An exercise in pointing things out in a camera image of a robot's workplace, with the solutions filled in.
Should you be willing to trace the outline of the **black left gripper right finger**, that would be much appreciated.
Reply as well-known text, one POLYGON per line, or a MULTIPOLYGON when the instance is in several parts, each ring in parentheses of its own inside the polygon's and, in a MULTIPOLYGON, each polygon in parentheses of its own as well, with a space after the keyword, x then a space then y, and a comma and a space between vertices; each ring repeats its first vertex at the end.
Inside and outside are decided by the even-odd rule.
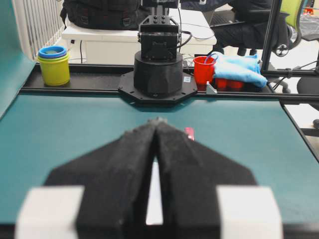
POLYGON ((170 239, 218 239, 218 185, 256 185, 250 169, 161 122, 156 128, 163 222, 170 239))

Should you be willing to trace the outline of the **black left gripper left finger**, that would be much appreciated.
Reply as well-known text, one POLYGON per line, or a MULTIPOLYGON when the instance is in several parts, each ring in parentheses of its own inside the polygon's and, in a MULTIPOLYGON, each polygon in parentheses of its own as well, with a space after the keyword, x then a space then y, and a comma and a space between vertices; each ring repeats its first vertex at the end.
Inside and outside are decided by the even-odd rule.
POLYGON ((84 186, 76 219, 81 239, 140 239, 145 234, 156 125, 147 123, 54 168, 46 186, 84 186))

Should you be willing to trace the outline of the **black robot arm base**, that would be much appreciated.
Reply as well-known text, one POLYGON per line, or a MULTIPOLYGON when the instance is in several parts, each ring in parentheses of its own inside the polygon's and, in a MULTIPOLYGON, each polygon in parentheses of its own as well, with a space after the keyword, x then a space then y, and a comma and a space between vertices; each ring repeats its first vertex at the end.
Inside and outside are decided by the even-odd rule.
POLYGON ((183 71, 181 31, 166 13, 153 13, 139 26, 141 49, 134 69, 123 74, 118 90, 141 103, 174 104, 197 93, 195 79, 183 71))

